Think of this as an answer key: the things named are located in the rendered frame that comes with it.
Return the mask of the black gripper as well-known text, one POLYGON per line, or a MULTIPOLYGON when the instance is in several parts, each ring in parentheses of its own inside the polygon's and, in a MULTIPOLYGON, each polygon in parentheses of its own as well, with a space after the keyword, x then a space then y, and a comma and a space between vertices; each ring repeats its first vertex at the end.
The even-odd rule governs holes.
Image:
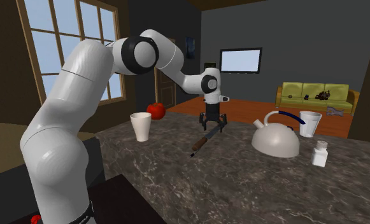
POLYGON ((206 130, 206 122, 207 121, 215 121, 219 122, 218 126, 220 128, 220 132, 223 131, 223 128, 227 125, 227 116, 226 114, 220 115, 220 104, 208 104, 206 103, 206 112, 200 113, 199 115, 199 123, 203 126, 203 129, 206 130))

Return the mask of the brown wooden door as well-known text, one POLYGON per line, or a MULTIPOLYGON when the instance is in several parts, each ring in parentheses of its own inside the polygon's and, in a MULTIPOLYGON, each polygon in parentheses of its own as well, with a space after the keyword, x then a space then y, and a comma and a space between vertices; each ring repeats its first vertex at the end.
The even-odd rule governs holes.
POLYGON ((161 70, 154 69, 155 102, 168 109, 176 105, 176 83, 161 70))

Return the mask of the red tomato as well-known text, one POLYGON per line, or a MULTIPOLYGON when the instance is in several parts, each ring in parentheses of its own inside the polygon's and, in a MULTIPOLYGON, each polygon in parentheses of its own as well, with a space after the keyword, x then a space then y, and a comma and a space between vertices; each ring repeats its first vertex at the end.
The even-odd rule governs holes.
POLYGON ((162 103, 155 102, 148 105, 146 112, 151 114, 152 120, 160 120, 165 116, 166 109, 162 103))

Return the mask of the tall white cup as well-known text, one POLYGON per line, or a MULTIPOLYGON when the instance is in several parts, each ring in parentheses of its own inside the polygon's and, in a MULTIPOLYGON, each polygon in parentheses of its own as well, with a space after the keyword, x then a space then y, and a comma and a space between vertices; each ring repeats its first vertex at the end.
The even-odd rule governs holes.
POLYGON ((138 142, 147 141, 149 138, 152 115, 147 112, 139 112, 133 113, 130 118, 136 135, 136 140, 138 142))

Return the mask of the wide white cup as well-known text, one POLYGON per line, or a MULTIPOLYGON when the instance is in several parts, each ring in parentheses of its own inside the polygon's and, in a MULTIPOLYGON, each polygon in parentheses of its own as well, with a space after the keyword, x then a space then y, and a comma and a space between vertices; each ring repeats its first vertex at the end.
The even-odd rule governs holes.
POLYGON ((305 122, 305 124, 299 125, 300 135, 302 137, 313 137, 322 118, 322 114, 312 111, 301 111, 299 114, 300 119, 305 122))

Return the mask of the yellow-green sofa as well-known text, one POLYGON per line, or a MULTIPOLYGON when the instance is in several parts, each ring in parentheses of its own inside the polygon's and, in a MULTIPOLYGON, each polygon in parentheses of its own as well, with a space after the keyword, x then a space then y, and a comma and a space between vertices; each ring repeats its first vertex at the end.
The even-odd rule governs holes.
POLYGON ((359 96, 348 84, 283 82, 277 88, 275 106, 316 111, 334 108, 353 115, 359 96))

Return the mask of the small white shaker bottle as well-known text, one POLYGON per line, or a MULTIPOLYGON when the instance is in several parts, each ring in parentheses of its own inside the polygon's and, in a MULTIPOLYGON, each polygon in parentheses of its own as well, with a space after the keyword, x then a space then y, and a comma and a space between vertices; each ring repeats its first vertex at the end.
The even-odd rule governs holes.
POLYGON ((315 166, 325 167, 328 151, 328 143, 325 141, 317 141, 317 145, 313 148, 311 163, 315 166))

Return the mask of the grey flat object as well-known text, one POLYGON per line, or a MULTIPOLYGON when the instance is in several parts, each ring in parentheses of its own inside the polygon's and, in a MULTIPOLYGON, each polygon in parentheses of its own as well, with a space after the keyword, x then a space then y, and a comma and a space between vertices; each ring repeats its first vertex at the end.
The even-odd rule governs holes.
POLYGON ((344 110, 340 110, 340 109, 336 109, 336 108, 333 108, 331 106, 328 106, 327 107, 327 112, 326 112, 326 115, 330 115, 330 116, 333 116, 333 115, 337 115, 337 116, 343 116, 344 114, 344 110))

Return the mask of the wooden-framed window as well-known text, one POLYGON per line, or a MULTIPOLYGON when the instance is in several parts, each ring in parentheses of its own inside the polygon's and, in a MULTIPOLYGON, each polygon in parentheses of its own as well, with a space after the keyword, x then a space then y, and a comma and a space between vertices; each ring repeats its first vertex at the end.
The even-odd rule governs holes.
POLYGON ((39 101, 44 103, 75 46, 120 38, 118 8, 101 0, 16 0, 39 101))

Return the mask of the dark robot stand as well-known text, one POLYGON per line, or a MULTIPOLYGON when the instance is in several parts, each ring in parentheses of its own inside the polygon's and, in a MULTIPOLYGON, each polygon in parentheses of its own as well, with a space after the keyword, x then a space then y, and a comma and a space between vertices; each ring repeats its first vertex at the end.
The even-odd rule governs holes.
MULTIPOLYGON (((83 143, 89 154, 86 182, 98 224, 167 224, 124 175, 105 179, 97 138, 83 143)), ((36 214, 26 166, 0 173, 0 224, 31 224, 36 214)))

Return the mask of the brown-handled kitchen knife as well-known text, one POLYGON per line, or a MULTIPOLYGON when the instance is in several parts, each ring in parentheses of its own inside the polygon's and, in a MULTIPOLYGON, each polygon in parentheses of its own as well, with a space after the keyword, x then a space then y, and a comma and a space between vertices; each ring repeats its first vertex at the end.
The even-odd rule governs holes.
POLYGON ((198 142, 196 142, 192 147, 192 150, 194 152, 190 155, 190 158, 192 158, 203 147, 203 145, 209 139, 211 139, 218 131, 220 131, 220 126, 219 125, 214 127, 209 133, 207 133, 204 137, 202 137, 200 140, 198 140, 198 142))

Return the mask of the black-framed wall screen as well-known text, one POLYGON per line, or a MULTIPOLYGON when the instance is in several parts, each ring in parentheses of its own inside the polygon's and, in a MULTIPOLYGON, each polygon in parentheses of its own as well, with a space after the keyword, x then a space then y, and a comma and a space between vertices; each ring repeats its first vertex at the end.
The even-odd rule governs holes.
POLYGON ((262 48, 221 49, 220 71, 222 73, 259 74, 262 48))

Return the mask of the dark blue wall picture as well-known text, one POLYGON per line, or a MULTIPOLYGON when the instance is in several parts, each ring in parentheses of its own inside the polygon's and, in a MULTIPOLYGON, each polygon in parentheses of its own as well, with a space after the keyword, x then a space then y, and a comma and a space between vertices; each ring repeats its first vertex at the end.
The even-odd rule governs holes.
POLYGON ((186 58, 195 59, 195 39, 191 37, 185 38, 185 47, 186 47, 186 58))

